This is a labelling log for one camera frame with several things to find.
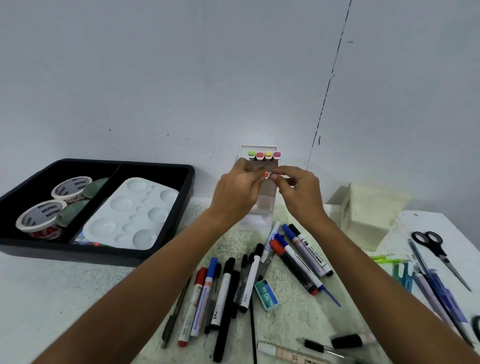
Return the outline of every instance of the person's right hand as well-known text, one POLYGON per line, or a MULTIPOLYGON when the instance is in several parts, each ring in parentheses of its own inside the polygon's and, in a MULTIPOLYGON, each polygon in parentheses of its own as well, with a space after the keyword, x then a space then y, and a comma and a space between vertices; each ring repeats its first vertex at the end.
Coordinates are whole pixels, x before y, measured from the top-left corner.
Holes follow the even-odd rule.
POLYGON ((272 168, 271 179, 277 185, 290 214, 305 228, 328 220, 320 193, 318 178, 298 167, 272 168))

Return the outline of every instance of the hand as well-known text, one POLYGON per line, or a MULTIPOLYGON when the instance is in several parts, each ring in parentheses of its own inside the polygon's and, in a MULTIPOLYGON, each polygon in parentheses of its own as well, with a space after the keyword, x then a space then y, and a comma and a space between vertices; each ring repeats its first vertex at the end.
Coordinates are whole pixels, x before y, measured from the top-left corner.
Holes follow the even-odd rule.
POLYGON ((302 226, 308 229, 320 220, 328 219, 320 193, 320 182, 312 172, 289 166, 272 168, 272 172, 270 178, 282 194, 287 209, 302 226))
POLYGON ((239 158, 232 170, 218 181, 209 210, 226 224, 227 230, 244 218, 257 202, 265 171, 265 168, 253 171, 245 158, 239 158))

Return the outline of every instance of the forearm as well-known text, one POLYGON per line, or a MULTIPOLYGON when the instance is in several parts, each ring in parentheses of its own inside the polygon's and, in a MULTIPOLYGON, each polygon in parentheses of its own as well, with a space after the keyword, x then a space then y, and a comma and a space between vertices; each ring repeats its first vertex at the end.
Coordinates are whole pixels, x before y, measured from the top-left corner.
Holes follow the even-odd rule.
POLYGON ((328 219, 305 226, 394 363, 479 363, 447 324, 408 293, 328 219))
POLYGON ((34 363, 130 363, 228 228, 206 210, 85 312, 34 363))

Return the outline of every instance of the black tray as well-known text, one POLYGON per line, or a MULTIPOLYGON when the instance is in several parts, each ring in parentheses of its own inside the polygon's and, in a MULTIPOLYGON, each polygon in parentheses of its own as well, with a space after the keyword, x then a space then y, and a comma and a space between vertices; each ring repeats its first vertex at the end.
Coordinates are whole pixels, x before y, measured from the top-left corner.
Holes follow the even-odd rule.
POLYGON ((0 197, 0 210, 5 216, 0 230, 0 251, 31 258, 136 267, 175 236, 193 193, 194 177, 195 169, 184 164, 93 159, 58 160, 0 197), (35 240, 15 227, 15 221, 24 211, 52 199, 50 193, 53 187, 77 176, 89 176, 94 181, 105 177, 109 179, 62 231, 60 237, 50 241, 35 240), (130 177, 142 177, 179 191, 155 244, 148 250, 69 244, 103 201, 130 177))

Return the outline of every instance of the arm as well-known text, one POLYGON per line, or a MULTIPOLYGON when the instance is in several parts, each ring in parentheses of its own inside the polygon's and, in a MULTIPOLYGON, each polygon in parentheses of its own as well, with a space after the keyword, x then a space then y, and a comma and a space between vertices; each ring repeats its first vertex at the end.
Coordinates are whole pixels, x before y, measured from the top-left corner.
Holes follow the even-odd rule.
POLYGON ((255 204, 263 173, 239 159, 218 182, 211 206, 95 303, 34 364, 130 363, 210 247, 255 204))
POLYGON ((278 173, 271 178, 288 210, 321 245, 394 363, 480 363, 471 347, 374 263, 327 216, 317 177, 297 167, 272 171, 278 173), (290 178, 286 180, 281 174, 290 178))

